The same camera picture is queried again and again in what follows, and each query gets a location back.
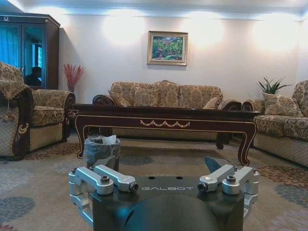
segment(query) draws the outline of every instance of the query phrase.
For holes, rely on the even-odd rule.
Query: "sofa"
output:
[[[21,160],[27,152],[66,141],[75,95],[32,90],[19,69],[0,62],[0,156]]]
[[[308,80],[297,83],[292,99],[297,103],[300,115],[276,115],[282,114],[283,108],[289,105],[282,103],[275,106],[278,113],[269,115],[264,100],[247,100],[243,110],[262,113],[254,118],[256,148],[308,167]]]
[[[96,95],[93,104],[114,106],[153,106],[202,109],[213,98],[218,100],[210,109],[241,110],[242,104],[237,100],[224,100],[219,87],[178,85],[163,80],[153,84],[134,82],[114,82],[109,95]],[[151,138],[151,139],[185,139],[215,140],[216,133],[198,131],[148,130],[131,128],[101,128],[100,133],[116,134],[120,137]]]

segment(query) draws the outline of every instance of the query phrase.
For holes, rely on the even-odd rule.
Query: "sofa cushion seat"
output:
[[[254,121],[258,132],[264,132],[268,135],[283,137],[285,136],[284,124],[288,119],[292,118],[294,117],[284,115],[259,115],[255,117]]]
[[[32,127],[42,127],[58,124],[64,121],[64,109],[56,107],[35,106],[31,124]]]
[[[308,141],[308,118],[291,118],[284,124],[285,135],[299,140]]]

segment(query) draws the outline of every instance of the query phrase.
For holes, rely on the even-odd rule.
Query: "backrest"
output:
[[[130,105],[134,105],[136,88],[146,88],[148,86],[150,86],[148,83],[114,82],[110,92],[120,94]]]
[[[0,61],[0,80],[12,80],[24,83],[21,71],[14,66]]]
[[[202,85],[180,86],[180,108],[203,108],[206,103],[217,96],[222,97],[219,87]]]
[[[308,117],[308,80],[297,83],[292,97],[297,100],[303,115]]]
[[[163,80],[152,84],[158,89],[158,107],[179,107],[180,86]]]

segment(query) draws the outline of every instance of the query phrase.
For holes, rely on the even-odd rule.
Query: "wooden cabinet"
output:
[[[51,16],[0,13],[0,61],[19,68],[34,89],[58,89],[59,27]]]

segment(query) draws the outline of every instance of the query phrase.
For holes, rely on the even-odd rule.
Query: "patterned upholstery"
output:
[[[266,115],[303,117],[296,99],[266,93],[263,93],[263,96],[265,100]]]
[[[130,105],[134,105],[136,88],[146,88],[149,85],[147,83],[114,82],[110,92],[120,94]]]
[[[65,102],[69,96],[69,91],[64,90],[34,90],[33,98],[35,106],[47,106],[65,108]]]
[[[222,101],[222,96],[216,96],[210,99],[203,107],[203,109],[218,109],[218,106],[220,105],[221,101]]]
[[[233,105],[233,103],[238,103],[239,104],[239,107],[240,107],[240,109],[241,109],[241,102],[239,102],[238,100],[223,100],[223,101],[221,101],[221,103],[219,104],[219,106],[218,106],[218,110],[223,110],[228,104],[231,104],[231,105]]]
[[[0,61],[0,80],[11,80],[21,84],[24,83],[19,69]]]
[[[178,84],[163,80],[153,85],[159,92],[158,107],[179,107],[180,86]]]
[[[308,80],[296,85],[292,97],[297,100],[303,115],[308,117]]]
[[[30,151],[62,140],[62,125],[55,124],[30,129]]]
[[[259,115],[256,116],[254,121],[259,132],[264,132],[272,136],[282,137],[285,136],[284,124],[291,116],[282,115]]]
[[[182,85],[180,87],[180,108],[201,109],[210,99],[221,95],[218,87]]]
[[[4,98],[0,95],[0,117],[4,115],[7,110],[7,104],[3,104]],[[0,121],[0,156],[12,156],[13,151],[13,141],[15,139],[15,134],[18,125],[18,107],[11,108],[11,112],[16,116],[16,120],[11,123],[5,123]]]
[[[158,89],[155,86],[148,86],[146,88],[136,88],[134,105],[157,107]]]
[[[243,103],[244,111],[261,112],[262,115],[265,113],[265,101],[264,100],[246,100]]]
[[[64,109],[56,107],[35,106],[32,113],[31,126],[42,127],[64,121]]]
[[[116,105],[118,106],[131,106],[127,100],[125,100],[120,94],[115,93],[115,92],[110,92],[110,96],[112,97],[112,100],[115,102]]]
[[[308,142],[257,132],[254,146],[308,167]]]
[[[285,122],[285,135],[308,141],[308,118],[291,118]]]

